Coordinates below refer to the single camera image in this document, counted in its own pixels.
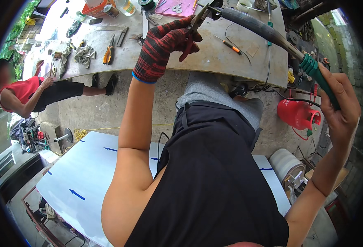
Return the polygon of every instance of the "person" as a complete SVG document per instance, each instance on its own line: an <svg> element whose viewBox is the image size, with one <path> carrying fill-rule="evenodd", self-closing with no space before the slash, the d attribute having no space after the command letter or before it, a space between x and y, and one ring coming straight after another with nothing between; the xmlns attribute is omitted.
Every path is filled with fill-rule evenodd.
<svg viewBox="0 0 363 247"><path fill-rule="evenodd" d="M133 70L114 177L102 205L115 246L301 246L345 164L361 109L347 76L320 71L341 106L321 92L331 150L283 217L252 157L263 103L234 101L208 73L191 72L154 179L149 169L155 82L187 45L187 17L149 30ZM193 40L202 37L194 33ZM191 52L198 52L194 42Z"/></svg>
<svg viewBox="0 0 363 247"><path fill-rule="evenodd" d="M0 106L8 112L16 112L23 118L28 118L31 112L41 112L46 106L67 98L85 95L112 95L118 82L113 74L108 84L98 88L98 75L93 76L93 85L67 80L54 82L54 77L39 77L44 61L36 64L35 75L26 80L13 82L12 65L6 59L0 59Z"/></svg>

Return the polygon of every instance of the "red tank top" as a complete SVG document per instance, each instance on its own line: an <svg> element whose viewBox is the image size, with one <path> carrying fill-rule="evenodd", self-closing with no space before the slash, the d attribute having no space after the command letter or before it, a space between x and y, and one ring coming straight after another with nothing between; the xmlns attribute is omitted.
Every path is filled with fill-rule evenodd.
<svg viewBox="0 0 363 247"><path fill-rule="evenodd" d="M10 85L4 86L0 90L0 95L1 95L1 92L3 91L3 89L11 89L12 91L14 91L14 94L19 99L19 101L21 101L21 103L25 105L28 102L28 100L32 97L34 92L36 92L36 90L39 86L40 86L39 77L34 76L26 81L18 81L18 82L11 83ZM14 112L11 109L4 108L1 104L1 102L0 102L0 106L5 111Z"/></svg>

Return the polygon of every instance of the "roll of tape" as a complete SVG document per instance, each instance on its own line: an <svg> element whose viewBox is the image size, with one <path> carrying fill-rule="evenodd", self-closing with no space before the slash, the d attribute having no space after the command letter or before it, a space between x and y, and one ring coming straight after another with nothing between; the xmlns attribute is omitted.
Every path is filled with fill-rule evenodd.
<svg viewBox="0 0 363 247"><path fill-rule="evenodd" d="M237 10L247 13L251 9L252 3L249 0L239 0L237 3Z"/></svg>

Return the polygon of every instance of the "screwdriver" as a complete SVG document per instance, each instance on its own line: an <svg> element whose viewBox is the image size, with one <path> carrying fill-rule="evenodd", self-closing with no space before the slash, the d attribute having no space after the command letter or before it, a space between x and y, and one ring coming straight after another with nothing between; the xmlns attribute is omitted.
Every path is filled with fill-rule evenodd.
<svg viewBox="0 0 363 247"><path fill-rule="evenodd" d="M233 46L230 42L225 41L225 40L222 40L222 41L223 41L223 43L224 43L226 46L228 46L228 47L230 47L231 49L233 49L234 51L236 51L239 55L242 55L242 52L241 52L238 48L234 47L234 46Z"/></svg>

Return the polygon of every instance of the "round metal base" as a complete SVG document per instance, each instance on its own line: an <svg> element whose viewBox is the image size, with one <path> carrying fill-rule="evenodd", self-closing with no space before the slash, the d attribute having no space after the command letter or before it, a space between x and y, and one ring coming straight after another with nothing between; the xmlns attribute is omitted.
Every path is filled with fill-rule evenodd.
<svg viewBox="0 0 363 247"><path fill-rule="evenodd" d="M69 136L65 138L68 142L73 142L73 134L71 133L69 128L65 128L65 134L68 134Z"/></svg>

